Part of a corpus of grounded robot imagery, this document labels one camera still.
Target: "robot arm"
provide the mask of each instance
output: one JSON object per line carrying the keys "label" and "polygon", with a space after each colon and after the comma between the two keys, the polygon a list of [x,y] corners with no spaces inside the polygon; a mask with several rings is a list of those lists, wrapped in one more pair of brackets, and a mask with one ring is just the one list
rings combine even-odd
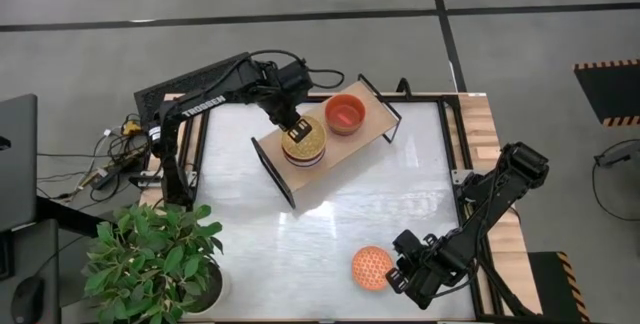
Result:
{"label": "robot arm", "polygon": [[[424,310],[437,297],[440,286],[453,287],[465,275],[472,275],[479,239],[487,235],[516,200],[522,198],[529,189],[538,188],[544,183],[549,171],[547,161],[523,143],[508,144],[502,149],[495,169],[486,175],[470,174],[455,192],[458,203],[475,204],[473,214],[462,227],[440,238],[429,234],[424,238],[426,245],[409,230],[393,241],[400,258],[396,263],[397,269],[391,269],[386,278],[394,291],[405,293]],[[490,279],[499,279],[495,271],[491,274]],[[529,315],[530,312],[513,296],[506,284],[501,284],[496,286],[507,304],[513,306],[512,311]]]}
{"label": "robot arm", "polygon": [[251,54],[245,53],[204,89],[164,101],[154,114],[148,134],[151,152],[160,159],[163,169],[161,183],[165,201],[191,207],[194,200],[184,169],[176,160],[180,123],[227,101],[256,103],[273,124],[299,142],[308,134],[310,126],[303,124],[295,107],[306,98],[312,86],[309,69],[302,59],[279,69],[273,62],[254,61]]}

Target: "metal bracket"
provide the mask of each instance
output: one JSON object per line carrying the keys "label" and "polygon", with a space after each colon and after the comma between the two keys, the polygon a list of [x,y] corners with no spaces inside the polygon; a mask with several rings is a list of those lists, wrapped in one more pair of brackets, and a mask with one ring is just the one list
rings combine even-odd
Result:
{"label": "metal bracket", "polygon": [[460,185],[470,174],[487,174],[489,170],[481,169],[456,169],[451,171],[451,181],[453,185]]}
{"label": "metal bracket", "polygon": [[[185,171],[190,188],[195,188],[198,185],[198,173],[195,171]],[[129,178],[134,185],[138,188],[160,188],[162,187],[162,176],[164,171],[156,172],[145,170],[140,172],[139,175],[133,175]]]}

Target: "plant pot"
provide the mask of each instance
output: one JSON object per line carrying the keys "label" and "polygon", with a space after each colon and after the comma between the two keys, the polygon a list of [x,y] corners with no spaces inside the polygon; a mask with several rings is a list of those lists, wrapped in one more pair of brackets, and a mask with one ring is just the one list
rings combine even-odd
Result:
{"label": "plant pot", "polygon": [[215,307],[231,291],[231,280],[226,271],[213,263],[209,263],[207,269],[209,270],[209,290],[202,293],[187,309],[191,314],[202,314]]}

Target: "potted plant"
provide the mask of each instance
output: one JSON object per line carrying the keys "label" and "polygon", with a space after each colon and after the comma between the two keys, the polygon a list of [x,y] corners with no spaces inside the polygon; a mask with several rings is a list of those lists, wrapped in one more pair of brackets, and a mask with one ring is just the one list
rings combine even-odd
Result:
{"label": "potted plant", "polygon": [[98,299],[100,324],[176,323],[221,298],[228,281],[213,258],[222,243],[218,222],[200,226],[209,206],[194,212],[132,206],[114,212],[117,225],[98,225],[83,270],[85,295]]}

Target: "textured ball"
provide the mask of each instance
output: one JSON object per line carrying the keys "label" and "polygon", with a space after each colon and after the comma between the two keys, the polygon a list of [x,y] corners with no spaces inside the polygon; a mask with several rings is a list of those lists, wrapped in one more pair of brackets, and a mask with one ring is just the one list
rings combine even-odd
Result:
{"label": "textured ball", "polygon": [[351,270],[353,279],[367,290],[382,290],[387,286],[384,277],[393,268],[393,262],[387,252],[376,246],[360,249],[353,257]]}

